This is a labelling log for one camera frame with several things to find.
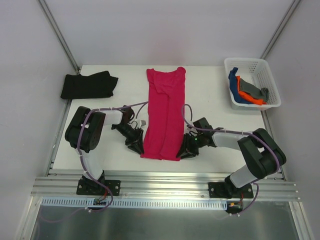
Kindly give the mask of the pink t shirt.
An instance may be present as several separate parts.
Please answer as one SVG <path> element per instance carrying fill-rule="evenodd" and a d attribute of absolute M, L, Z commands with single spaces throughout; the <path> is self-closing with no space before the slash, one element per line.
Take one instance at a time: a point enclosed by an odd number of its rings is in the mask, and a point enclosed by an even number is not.
<path fill-rule="evenodd" d="M 186 70 L 171 72 L 146 70 L 148 89 L 148 127 L 141 158 L 179 161 L 184 138 L 182 106 L 185 104 Z"/>

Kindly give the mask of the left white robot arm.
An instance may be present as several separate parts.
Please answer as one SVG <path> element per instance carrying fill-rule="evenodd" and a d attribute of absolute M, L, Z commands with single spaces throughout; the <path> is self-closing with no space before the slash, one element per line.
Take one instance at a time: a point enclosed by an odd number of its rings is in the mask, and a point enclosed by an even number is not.
<path fill-rule="evenodd" d="M 106 187 L 104 170 L 90 153 L 97 148 L 105 126 L 123 135 L 128 149 L 139 155 L 144 153 L 143 129 L 129 124 L 134 116 L 130 105 L 97 109 L 80 106 L 71 119 L 64 138 L 76 150 L 83 168 L 82 180 L 93 194 L 102 193 Z"/>

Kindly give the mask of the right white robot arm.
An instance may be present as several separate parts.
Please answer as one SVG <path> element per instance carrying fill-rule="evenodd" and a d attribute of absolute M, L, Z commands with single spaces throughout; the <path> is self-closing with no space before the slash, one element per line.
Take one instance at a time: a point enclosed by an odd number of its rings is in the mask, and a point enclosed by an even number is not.
<path fill-rule="evenodd" d="M 261 180 L 275 172 L 287 162 L 287 157 L 264 128 L 253 132 L 213 128 L 205 117 L 193 122 L 191 130 L 184 134 L 177 157 L 193 158 L 199 155 L 202 147 L 228 148 L 240 151 L 245 165 L 213 186 L 213 194 L 231 199 L 243 192 L 244 187 Z"/>

